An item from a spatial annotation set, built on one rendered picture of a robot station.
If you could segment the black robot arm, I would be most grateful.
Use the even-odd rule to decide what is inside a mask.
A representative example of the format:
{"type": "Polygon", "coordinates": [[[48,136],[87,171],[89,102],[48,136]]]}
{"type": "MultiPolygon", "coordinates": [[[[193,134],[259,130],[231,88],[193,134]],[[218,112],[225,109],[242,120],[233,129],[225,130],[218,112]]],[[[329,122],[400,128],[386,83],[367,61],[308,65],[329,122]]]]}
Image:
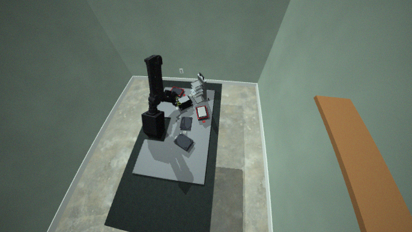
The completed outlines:
{"type": "Polygon", "coordinates": [[[147,65],[148,81],[150,86],[150,96],[148,98],[149,108],[146,114],[154,116],[160,112],[160,110],[157,110],[157,105],[159,105],[160,102],[170,102],[170,100],[171,102],[175,102],[175,97],[177,97],[178,94],[175,91],[171,92],[169,90],[165,90],[164,92],[163,90],[161,68],[163,63],[160,55],[149,56],[144,59],[144,62],[146,62],[147,65]]]}

